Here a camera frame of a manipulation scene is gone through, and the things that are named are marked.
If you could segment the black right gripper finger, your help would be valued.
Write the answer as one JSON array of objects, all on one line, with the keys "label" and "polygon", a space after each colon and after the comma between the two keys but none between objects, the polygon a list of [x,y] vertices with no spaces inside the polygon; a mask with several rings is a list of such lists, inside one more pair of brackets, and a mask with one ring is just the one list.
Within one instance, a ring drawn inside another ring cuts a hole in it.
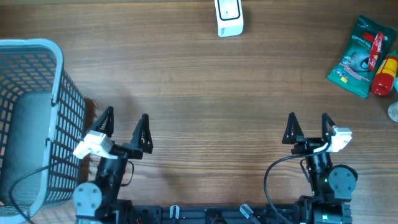
[{"label": "black right gripper finger", "polygon": [[329,133],[329,129],[335,125],[333,120],[327,113],[322,114],[322,136],[327,137]]},{"label": "black right gripper finger", "polygon": [[303,141],[303,131],[294,112],[288,117],[287,127],[282,138],[282,144],[297,144]]}]

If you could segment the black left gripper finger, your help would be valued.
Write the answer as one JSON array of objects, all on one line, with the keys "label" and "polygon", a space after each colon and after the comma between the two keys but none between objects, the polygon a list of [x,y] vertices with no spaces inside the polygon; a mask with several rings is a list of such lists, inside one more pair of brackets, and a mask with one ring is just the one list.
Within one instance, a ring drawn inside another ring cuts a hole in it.
[{"label": "black left gripper finger", "polygon": [[114,108],[108,106],[102,115],[86,130],[86,134],[90,131],[97,131],[111,138],[114,131]]},{"label": "black left gripper finger", "polygon": [[138,121],[131,139],[134,150],[151,154],[153,151],[152,136],[149,127],[149,115],[144,113]]}]

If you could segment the green lid jar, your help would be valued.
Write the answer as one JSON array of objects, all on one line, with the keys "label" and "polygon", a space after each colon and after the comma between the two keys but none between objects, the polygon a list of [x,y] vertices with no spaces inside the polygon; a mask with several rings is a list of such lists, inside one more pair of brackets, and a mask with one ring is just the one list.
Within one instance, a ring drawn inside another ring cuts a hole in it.
[{"label": "green lid jar", "polygon": [[398,102],[397,101],[388,107],[387,113],[391,120],[395,121],[396,123],[398,122]]}]

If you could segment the chilli sauce bottle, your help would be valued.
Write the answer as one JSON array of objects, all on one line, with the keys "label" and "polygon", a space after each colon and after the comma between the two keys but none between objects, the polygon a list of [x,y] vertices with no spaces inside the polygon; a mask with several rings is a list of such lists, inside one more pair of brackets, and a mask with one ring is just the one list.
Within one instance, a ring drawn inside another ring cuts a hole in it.
[{"label": "chilli sauce bottle", "polygon": [[394,85],[397,75],[397,51],[386,55],[380,64],[371,85],[371,91],[379,96],[388,95]]}]

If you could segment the green 3M glove packet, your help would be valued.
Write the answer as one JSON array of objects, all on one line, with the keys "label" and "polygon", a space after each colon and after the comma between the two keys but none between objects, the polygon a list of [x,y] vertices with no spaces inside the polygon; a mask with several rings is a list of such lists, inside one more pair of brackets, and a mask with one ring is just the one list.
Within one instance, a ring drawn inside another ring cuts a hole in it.
[{"label": "green 3M glove packet", "polygon": [[[377,33],[384,34],[382,52],[375,71],[369,69],[369,55]],[[360,15],[355,22],[347,46],[339,63],[331,70],[327,79],[343,89],[362,98],[367,98],[377,68],[390,51],[397,36],[397,29],[374,22]]]}]

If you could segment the red sachet packet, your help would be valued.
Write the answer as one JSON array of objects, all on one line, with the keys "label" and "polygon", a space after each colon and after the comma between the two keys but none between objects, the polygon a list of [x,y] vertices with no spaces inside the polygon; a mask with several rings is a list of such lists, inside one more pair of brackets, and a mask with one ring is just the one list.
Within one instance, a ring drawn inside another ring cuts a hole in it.
[{"label": "red sachet packet", "polygon": [[384,40],[384,34],[379,31],[373,41],[372,47],[371,47],[371,52],[369,55],[369,69],[370,71],[375,71],[376,69],[376,63],[378,61],[378,58],[382,52],[382,43]]}]

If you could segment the light green wipes packet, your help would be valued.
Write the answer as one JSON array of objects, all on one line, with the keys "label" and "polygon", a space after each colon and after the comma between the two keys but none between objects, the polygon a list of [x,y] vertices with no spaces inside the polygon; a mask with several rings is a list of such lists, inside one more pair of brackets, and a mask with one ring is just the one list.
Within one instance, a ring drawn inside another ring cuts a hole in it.
[{"label": "light green wipes packet", "polygon": [[394,80],[394,89],[398,92],[398,78]]}]

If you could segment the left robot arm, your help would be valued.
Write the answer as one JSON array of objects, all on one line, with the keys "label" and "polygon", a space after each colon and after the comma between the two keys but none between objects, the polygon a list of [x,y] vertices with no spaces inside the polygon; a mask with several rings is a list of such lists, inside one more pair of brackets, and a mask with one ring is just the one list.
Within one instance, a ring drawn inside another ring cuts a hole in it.
[{"label": "left robot arm", "polygon": [[129,143],[116,144],[114,132],[114,108],[107,107],[103,114],[86,130],[73,155],[79,159],[92,154],[100,156],[94,180],[84,182],[73,192],[77,223],[140,223],[134,216],[129,200],[118,199],[128,164],[141,160],[145,153],[153,151],[149,129],[149,115],[142,114]]}]

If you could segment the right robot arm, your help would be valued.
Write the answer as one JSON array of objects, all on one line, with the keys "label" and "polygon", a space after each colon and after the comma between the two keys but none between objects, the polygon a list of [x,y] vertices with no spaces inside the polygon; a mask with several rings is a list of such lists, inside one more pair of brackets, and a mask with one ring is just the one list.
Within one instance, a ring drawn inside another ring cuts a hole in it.
[{"label": "right robot arm", "polygon": [[322,135],[306,138],[295,113],[290,113],[282,139],[292,144],[293,156],[303,156],[302,169],[312,195],[301,196],[293,207],[292,223],[349,224],[353,222],[349,203],[356,188],[358,173],[347,165],[334,165],[330,154],[341,151],[352,140],[352,131],[338,127],[322,114]]}]

